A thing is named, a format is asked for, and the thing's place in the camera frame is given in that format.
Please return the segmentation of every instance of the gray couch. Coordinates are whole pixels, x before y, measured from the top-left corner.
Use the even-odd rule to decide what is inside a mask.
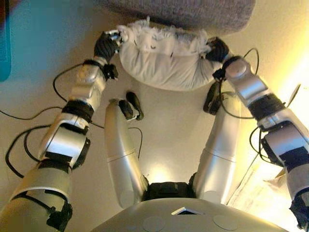
[[[224,35],[246,27],[255,0],[95,0],[112,11],[183,29]]]

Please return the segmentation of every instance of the robot forearm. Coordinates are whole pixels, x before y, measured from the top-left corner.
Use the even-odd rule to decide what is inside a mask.
[[[90,146],[86,133],[106,81],[118,75],[107,64],[117,48],[112,35],[101,35],[94,59],[79,70],[69,101],[41,141],[40,162],[25,175],[0,215],[1,232],[64,231],[72,215],[70,174],[85,160]]]
[[[299,227],[309,226],[309,132],[294,113],[252,73],[242,57],[228,59],[214,75],[226,79],[250,110],[262,131],[262,145],[272,163],[285,167],[292,198],[291,210]]]

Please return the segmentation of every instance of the black wire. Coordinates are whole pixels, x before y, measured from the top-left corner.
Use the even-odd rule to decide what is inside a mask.
[[[256,127],[256,128],[251,132],[251,134],[250,134],[250,136],[249,136],[249,143],[250,143],[250,146],[252,147],[252,149],[253,149],[257,154],[259,154],[259,151],[256,150],[256,149],[254,148],[253,144],[252,144],[252,136],[253,136],[254,132],[255,132],[257,129],[259,129],[259,128]]]
[[[264,156],[264,155],[262,155],[262,143],[261,143],[261,140],[262,140],[262,131],[260,130],[260,132],[259,132],[259,155],[260,155],[260,158],[262,159],[262,160],[264,160],[265,162],[267,162],[267,163],[271,163],[270,161],[268,161],[268,160],[265,160],[265,159],[269,159],[267,156]]]
[[[28,133],[28,131],[32,131],[32,130],[36,130],[36,129],[40,129],[40,128],[47,128],[47,127],[50,127],[51,124],[48,124],[48,125],[41,125],[41,126],[36,126],[36,127],[32,127],[30,129],[27,129],[21,133],[19,133],[13,140],[13,142],[11,143],[9,149],[7,150],[6,154],[5,154],[5,162],[6,164],[8,165],[8,167],[12,170],[13,173],[15,173],[18,177],[20,178],[24,178],[24,175],[22,175],[20,172],[18,172],[14,167],[13,165],[11,164],[10,162],[10,153],[11,153],[11,150],[13,149],[14,145],[16,144],[17,140],[23,135],[23,134],[26,134]]]
[[[13,115],[10,115],[6,112],[3,112],[2,110],[0,110],[0,113],[4,114],[4,115],[7,115],[8,117],[12,117],[12,118],[15,118],[15,119],[19,119],[19,120],[33,120],[34,118],[36,118],[37,116],[39,116],[41,113],[43,113],[44,111],[47,111],[47,110],[51,110],[51,109],[62,109],[61,107],[59,106],[51,106],[51,107],[48,107],[46,109],[43,109],[41,111],[39,111],[37,114],[35,114],[34,116],[32,117],[29,117],[29,118],[22,118],[22,117],[16,117],[16,116],[13,116]]]
[[[90,122],[90,124],[92,124],[92,125],[94,125],[94,126],[96,126],[96,127],[100,127],[100,128],[102,128],[102,129],[105,129],[103,126],[100,126],[100,125],[98,125],[97,123]]]
[[[245,58],[250,52],[252,51],[255,51],[256,52],[256,69],[255,69],[255,75],[257,75],[257,72],[259,70],[259,66],[260,66],[260,55],[259,55],[259,52],[257,50],[257,48],[253,47],[251,48],[243,57]],[[254,117],[240,117],[240,116],[237,116],[237,115],[234,115],[230,112],[228,112],[228,110],[226,109],[226,107],[223,105],[223,97],[222,97],[222,82],[223,80],[220,80],[219,82],[219,96],[220,96],[220,104],[222,105],[222,108],[224,109],[224,111],[228,114],[228,115],[231,115],[232,117],[235,117],[235,118],[239,118],[239,119],[254,119]]]
[[[221,93],[221,90],[222,90],[222,82],[223,82],[223,79],[221,79],[219,81],[219,99],[220,99],[220,104],[222,106],[222,108],[224,109],[224,111],[228,114],[228,115],[231,115],[232,117],[236,117],[236,118],[239,118],[239,119],[254,119],[254,117],[239,117],[237,115],[234,115],[230,112],[228,112],[228,110],[226,109],[226,107],[224,106],[223,104],[223,96],[222,96],[222,93]]]
[[[70,68],[68,68],[68,69],[66,69],[66,70],[64,70],[64,71],[62,71],[61,73],[59,73],[59,74],[54,78],[54,80],[53,80],[53,88],[54,88],[55,93],[56,93],[62,100],[64,100],[65,102],[67,102],[67,100],[66,100],[66,99],[57,91],[57,89],[56,89],[56,80],[57,80],[60,76],[62,76],[63,74],[65,74],[65,73],[67,73],[68,71],[71,71],[72,69],[75,69],[76,67],[81,66],[81,65],[83,65],[83,63],[75,64],[74,66],[72,66],[72,67],[70,67]]]
[[[91,122],[91,124],[92,124],[92,125],[95,125],[96,127],[105,129],[103,126],[100,126],[100,125],[98,125],[98,124],[96,124],[96,123]],[[141,145],[142,145],[142,143],[143,143],[143,132],[142,132],[141,129],[138,128],[138,127],[129,127],[128,129],[137,129],[137,130],[140,131],[140,148],[139,148],[139,155],[138,155],[138,159],[140,159],[140,150],[141,150]]]
[[[141,150],[141,145],[143,143],[143,132],[141,132],[141,129],[138,127],[129,127],[129,129],[137,129],[140,131],[140,149],[139,149],[139,155],[138,155],[138,159],[140,159],[140,150]]]
[[[251,48],[243,57],[245,58],[250,52],[255,51],[256,52],[256,69],[255,69],[255,75],[257,75],[257,71],[259,70],[260,66],[260,55],[257,48],[253,47]]]
[[[24,138],[24,149],[25,149],[26,154],[27,154],[31,159],[33,159],[33,160],[36,161],[36,162],[40,162],[37,158],[35,158],[35,157],[31,154],[31,152],[30,152],[29,149],[28,149],[28,136],[30,135],[31,131],[33,131],[33,130],[28,131],[27,134],[25,135],[25,138]]]

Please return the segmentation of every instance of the black joint cover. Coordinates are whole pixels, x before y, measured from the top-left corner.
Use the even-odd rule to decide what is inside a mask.
[[[257,99],[248,106],[250,113],[257,121],[284,108],[283,103],[273,93]]]
[[[223,66],[221,69],[218,69],[217,71],[214,72],[214,74],[212,74],[212,76],[214,77],[214,79],[216,79],[217,81],[220,81],[220,80],[225,80],[225,70],[226,68],[231,64],[233,63],[234,61],[240,59],[241,57],[240,56],[235,56],[235,57],[232,57],[230,59],[228,59],[226,62],[224,62]]]
[[[86,138],[83,149],[82,149],[76,163],[74,164],[73,169],[78,168],[79,166],[81,166],[84,163],[84,161],[86,159],[86,155],[87,155],[89,147],[90,147],[90,144],[91,144],[90,139]]]
[[[270,148],[267,140],[263,138],[261,140],[261,143],[262,143],[262,146],[263,146],[264,150],[266,151],[266,154],[268,155],[268,158],[269,158],[270,162],[272,164],[277,165],[277,166],[284,167],[283,163],[281,163],[281,161],[277,158],[275,153]]]
[[[185,182],[152,183],[144,195],[144,201],[159,198],[195,198],[195,195]]]
[[[39,164],[38,169],[41,169],[41,168],[55,168],[55,169],[62,170],[66,173],[69,173],[70,166],[67,162],[64,163],[64,162],[60,162],[60,161],[56,161],[52,159],[45,159],[41,161]]]
[[[91,122],[91,117],[94,113],[94,110],[90,105],[82,101],[69,101],[63,108],[62,112],[77,115],[89,123]]]
[[[284,161],[288,172],[293,168],[309,163],[308,151],[303,146],[285,152],[280,155],[280,158]]]

